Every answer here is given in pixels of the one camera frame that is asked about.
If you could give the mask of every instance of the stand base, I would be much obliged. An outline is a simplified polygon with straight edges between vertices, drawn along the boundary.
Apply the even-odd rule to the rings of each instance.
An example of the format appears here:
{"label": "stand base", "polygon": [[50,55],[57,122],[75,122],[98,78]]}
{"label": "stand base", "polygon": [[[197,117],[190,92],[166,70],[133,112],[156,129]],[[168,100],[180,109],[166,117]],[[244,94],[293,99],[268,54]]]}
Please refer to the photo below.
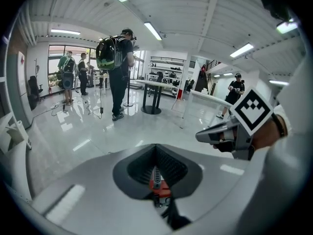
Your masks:
{"label": "stand base", "polygon": [[126,102],[126,103],[124,103],[123,105],[124,105],[125,107],[132,107],[134,104],[133,104],[133,103],[127,103],[127,102]]}
{"label": "stand base", "polygon": [[155,108],[155,112],[152,114],[152,105],[146,105],[145,108],[141,107],[141,111],[150,115],[157,115],[162,112],[161,109]]}

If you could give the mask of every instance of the refrigerator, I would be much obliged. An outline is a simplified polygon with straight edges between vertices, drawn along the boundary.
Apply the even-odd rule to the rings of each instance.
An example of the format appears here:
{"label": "refrigerator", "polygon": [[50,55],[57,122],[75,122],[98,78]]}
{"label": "refrigerator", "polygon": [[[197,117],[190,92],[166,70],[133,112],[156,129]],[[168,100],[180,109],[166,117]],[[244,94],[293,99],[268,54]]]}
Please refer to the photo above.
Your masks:
{"label": "refrigerator", "polygon": [[25,56],[21,52],[7,56],[6,81],[15,118],[22,121],[27,129],[31,126],[34,116],[26,92]]}

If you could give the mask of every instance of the black table base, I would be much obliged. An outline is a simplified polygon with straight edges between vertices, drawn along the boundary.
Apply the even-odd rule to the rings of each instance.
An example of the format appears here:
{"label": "black table base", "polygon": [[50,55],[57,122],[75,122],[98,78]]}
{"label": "black table base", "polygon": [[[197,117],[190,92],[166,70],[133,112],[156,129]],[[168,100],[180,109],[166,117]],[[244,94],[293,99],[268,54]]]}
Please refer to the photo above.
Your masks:
{"label": "black table base", "polygon": [[148,91],[148,85],[146,84],[145,91],[143,94],[143,102],[142,102],[141,110],[144,113],[151,114],[151,115],[160,114],[161,109],[159,109],[158,106],[160,104],[162,87],[155,86],[152,106],[151,105],[146,106],[147,91]]}

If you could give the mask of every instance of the black wristband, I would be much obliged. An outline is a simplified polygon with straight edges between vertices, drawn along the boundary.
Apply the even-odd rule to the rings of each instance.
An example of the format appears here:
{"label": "black wristband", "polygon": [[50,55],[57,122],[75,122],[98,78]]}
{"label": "black wristband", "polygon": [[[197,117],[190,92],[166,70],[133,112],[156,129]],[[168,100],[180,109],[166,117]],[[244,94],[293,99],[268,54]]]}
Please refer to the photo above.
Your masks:
{"label": "black wristband", "polygon": [[278,120],[278,117],[273,113],[272,114],[272,118],[273,118],[274,123],[277,126],[277,129],[278,129],[280,137],[281,138],[284,137],[285,136],[285,131],[284,131],[284,128],[283,128],[281,122]]}

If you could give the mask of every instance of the chair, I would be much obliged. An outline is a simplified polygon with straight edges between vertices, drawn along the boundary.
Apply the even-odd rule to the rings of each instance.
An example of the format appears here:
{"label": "chair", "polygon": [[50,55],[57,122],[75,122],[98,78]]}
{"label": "chair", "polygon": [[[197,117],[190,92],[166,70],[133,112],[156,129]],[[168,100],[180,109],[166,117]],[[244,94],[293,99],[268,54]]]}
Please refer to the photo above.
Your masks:
{"label": "chair", "polygon": [[[156,79],[156,82],[162,83],[163,73],[160,72],[160,71],[158,71],[156,74],[158,75],[158,77],[157,77],[157,79]],[[155,92],[156,86],[148,85],[148,88],[149,88],[148,94],[149,94],[149,97],[150,97],[151,94]]]}

